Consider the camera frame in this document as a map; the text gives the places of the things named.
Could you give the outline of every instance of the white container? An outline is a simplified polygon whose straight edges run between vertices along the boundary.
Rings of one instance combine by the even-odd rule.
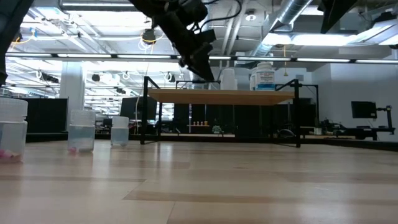
[[[0,163],[20,162],[26,142],[27,102],[0,98]]]
[[[236,90],[237,84],[235,80],[235,70],[226,68],[221,72],[221,89]]]
[[[114,116],[112,119],[111,145],[127,146],[129,142],[129,118]]]
[[[72,110],[68,132],[69,152],[92,152],[95,140],[95,112]]]
[[[275,71],[269,62],[261,62],[251,75],[251,90],[275,90]]]

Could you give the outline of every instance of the ceiling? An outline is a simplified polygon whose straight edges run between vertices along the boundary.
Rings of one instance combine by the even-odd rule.
[[[73,2],[97,2],[97,1],[73,1]],[[127,4],[128,1],[107,1]],[[232,1],[219,1],[209,7],[209,19],[225,17],[232,14]],[[320,1],[313,1],[306,8],[303,14],[296,20],[294,29],[289,33],[276,32],[278,35],[288,35],[291,38],[300,34],[318,34],[322,24],[323,16],[317,11]],[[334,34],[356,35],[367,29],[369,17],[363,17],[358,11],[367,9],[369,11],[381,7],[390,6],[395,1],[360,1],[359,4],[347,13],[340,22],[334,27]],[[254,9],[256,19],[241,21],[238,27],[238,35],[234,41],[231,54],[243,52],[248,54],[261,43],[264,38],[264,20],[267,15],[277,13],[280,8],[281,0],[250,0],[247,9]],[[153,47],[142,44],[141,34],[144,29],[150,28],[150,19],[146,18],[141,12],[130,10],[124,7],[125,11],[81,11],[74,7],[74,11],[63,11],[57,5],[57,0],[36,0],[34,6],[28,12],[21,25],[23,44],[11,45],[9,52],[46,52],[46,53],[90,53],[90,54],[167,54],[175,55],[178,52],[163,32],[157,28],[155,30],[158,40]],[[237,27],[237,20],[234,20],[233,28]],[[228,21],[214,21],[209,27],[214,29],[217,40],[213,42],[214,50],[212,55],[221,54]],[[391,54],[391,50],[386,45],[366,44],[356,47],[344,46],[313,46],[288,44],[283,46],[273,46],[271,53],[279,57],[328,57],[328,58],[384,58]],[[87,69],[87,86],[106,86],[108,89],[87,90],[87,100],[90,96],[120,96],[112,86],[119,85],[121,88],[136,88],[126,95],[136,96],[142,86],[142,77],[150,76],[156,83],[163,87],[173,88],[174,83],[170,83],[165,78],[169,72],[176,80],[191,80],[192,75],[180,68],[177,63],[160,62],[83,62]],[[283,67],[283,63],[275,63],[276,67]],[[290,63],[290,67],[306,68],[309,72],[319,67],[313,63]],[[7,72],[9,84],[20,85],[48,85],[46,82],[37,78],[37,71],[41,70],[58,79],[61,78],[62,62],[51,60],[7,60]],[[104,77],[111,77],[115,83],[93,82],[92,74],[100,74]],[[59,92],[58,85],[53,88],[24,88],[20,92],[23,94],[29,91],[32,95],[46,95],[57,97]]]

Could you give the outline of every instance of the ventilation duct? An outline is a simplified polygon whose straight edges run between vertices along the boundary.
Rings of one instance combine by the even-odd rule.
[[[270,24],[270,26],[267,26],[264,39],[270,31],[275,29],[289,26],[291,27],[289,28],[291,30],[293,28],[294,21],[311,2],[312,0],[284,0],[277,12],[277,16],[273,19],[270,19],[270,17],[273,17],[272,15],[267,16],[264,21],[264,24]],[[267,45],[266,43],[263,43],[263,41],[252,51],[251,56],[263,57],[268,54],[273,45]]]

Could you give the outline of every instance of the wooden table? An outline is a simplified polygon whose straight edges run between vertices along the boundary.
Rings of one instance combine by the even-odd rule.
[[[292,99],[290,91],[250,90],[163,90],[148,89],[148,95],[161,103],[206,105],[276,105]]]

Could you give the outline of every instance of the small bottle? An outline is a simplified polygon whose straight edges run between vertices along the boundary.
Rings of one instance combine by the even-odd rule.
[[[0,163],[20,162],[24,155],[27,102],[0,98]]]
[[[111,145],[127,146],[129,142],[129,118],[114,116],[112,119]]]
[[[72,110],[68,130],[69,152],[92,152],[95,140],[95,111]]]

